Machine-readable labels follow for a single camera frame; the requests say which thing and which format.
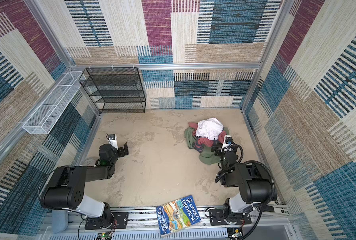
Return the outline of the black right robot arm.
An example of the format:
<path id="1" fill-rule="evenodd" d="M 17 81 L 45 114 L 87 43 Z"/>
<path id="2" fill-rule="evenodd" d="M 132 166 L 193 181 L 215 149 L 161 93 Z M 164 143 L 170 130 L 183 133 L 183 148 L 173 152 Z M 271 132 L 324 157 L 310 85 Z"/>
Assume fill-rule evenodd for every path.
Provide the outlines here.
<path id="1" fill-rule="evenodd" d="M 238 188 L 239 193 L 228 198 L 222 209 L 208 210 L 210 224 L 239 225 L 250 224 L 249 214 L 262 210 L 264 206 L 277 199 L 277 190 L 271 170 L 259 161 L 243 162 L 244 152 L 231 136 L 224 137 L 223 144 L 211 149 L 220 157 L 220 171 L 215 182 L 225 188 Z"/>

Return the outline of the green t-shirt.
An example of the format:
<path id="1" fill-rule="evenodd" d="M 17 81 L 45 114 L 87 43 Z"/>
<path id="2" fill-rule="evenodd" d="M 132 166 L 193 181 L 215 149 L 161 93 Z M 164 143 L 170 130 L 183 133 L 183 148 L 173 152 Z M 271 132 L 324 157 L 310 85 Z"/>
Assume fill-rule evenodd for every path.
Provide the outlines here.
<path id="1" fill-rule="evenodd" d="M 201 152 L 200 151 L 198 152 L 199 152 L 199 160 L 206 165 L 217 164 L 218 162 L 220 162 L 220 156 L 215 156 L 214 153 L 211 152 L 211 148 L 204 147 L 204 149 Z"/>

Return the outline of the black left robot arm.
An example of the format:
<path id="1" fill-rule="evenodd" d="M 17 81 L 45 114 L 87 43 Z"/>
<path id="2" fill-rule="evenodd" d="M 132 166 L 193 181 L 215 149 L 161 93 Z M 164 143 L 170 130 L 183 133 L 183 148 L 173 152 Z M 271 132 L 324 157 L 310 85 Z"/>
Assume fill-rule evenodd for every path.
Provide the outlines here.
<path id="1" fill-rule="evenodd" d="M 128 144 L 115 148 L 101 145 L 99 159 L 94 166 L 61 166 L 56 168 L 43 190 L 39 190 L 42 207 L 51 210 L 76 212 L 86 217 L 85 230 L 125 229 L 128 212 L 113 213 L 106 202 L 97 201 L 85 194 L 87 182 L 108 180 L 115 173 L 119 158 L 129 154 Z"/>

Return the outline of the pink red t-shirt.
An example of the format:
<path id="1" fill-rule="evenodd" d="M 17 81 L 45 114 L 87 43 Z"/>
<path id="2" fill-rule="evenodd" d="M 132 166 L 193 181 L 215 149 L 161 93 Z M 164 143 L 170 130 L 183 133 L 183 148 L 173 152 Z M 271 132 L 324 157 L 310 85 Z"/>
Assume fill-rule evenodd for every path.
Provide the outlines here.
<path id="1" fill-rule="evenodd" d="M 198 137 L 196 135 L 197 127 L 197 123 L 189 122 L 188 128 L 184 132 L 184 136 L 188 147 L 190 149 L 196 149 L 200 152 L 204 149 L 204 147 L 211 148 L 217 144 L 223 144 L 225 136 L 229 134 L 228 128 L 223 128 L 223 131 L 219 134 L 217 139 L 211 140 L 209 138 Z"/>

